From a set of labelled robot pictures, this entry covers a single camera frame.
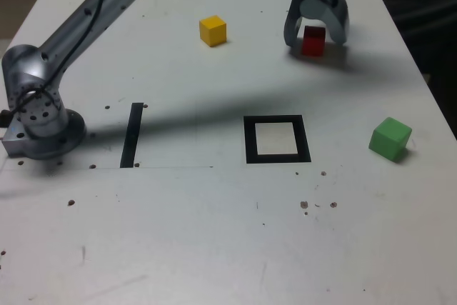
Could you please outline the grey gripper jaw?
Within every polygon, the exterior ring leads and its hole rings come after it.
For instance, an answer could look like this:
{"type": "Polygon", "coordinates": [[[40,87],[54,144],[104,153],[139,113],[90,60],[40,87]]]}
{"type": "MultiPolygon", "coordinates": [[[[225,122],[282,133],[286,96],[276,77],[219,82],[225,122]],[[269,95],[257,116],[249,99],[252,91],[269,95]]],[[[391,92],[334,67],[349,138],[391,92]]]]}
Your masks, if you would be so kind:
{"type": "Polygon", "coordinates": [[[303,0],[299,9],[302,17],[323,22],[334,43],[346,43],[349,25],[346,0],[303,0]]]}
{"type": "Polygon", "coordinates": [[[293,47],[296,43],[298,31],[301,26],[301,10],[300,5],[303,0],[291,0],[286,21],[284,24],[283,37],[287,46],[293,47]]]}

